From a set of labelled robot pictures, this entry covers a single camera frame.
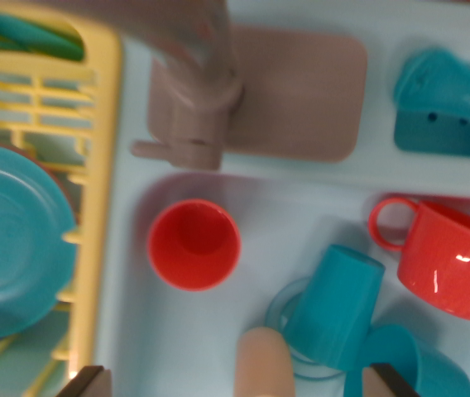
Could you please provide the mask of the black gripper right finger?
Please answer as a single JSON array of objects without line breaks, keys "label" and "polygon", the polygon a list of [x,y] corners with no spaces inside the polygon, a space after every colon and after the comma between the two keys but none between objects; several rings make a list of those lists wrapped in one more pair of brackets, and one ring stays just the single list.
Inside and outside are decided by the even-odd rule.
[{"label": "black gripper right finger", "polygon": [[362,369],[363,397],[419,397],[389,363],[373,363]]}]

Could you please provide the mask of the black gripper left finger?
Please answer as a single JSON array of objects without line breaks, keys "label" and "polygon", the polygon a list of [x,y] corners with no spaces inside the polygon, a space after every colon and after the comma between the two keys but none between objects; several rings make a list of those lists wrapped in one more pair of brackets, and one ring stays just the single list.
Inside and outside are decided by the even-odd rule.
[{"label": "black gripper left finger", "polygon": [[85,366],[56,397],[111,397],[112,372],[103,366]]}]

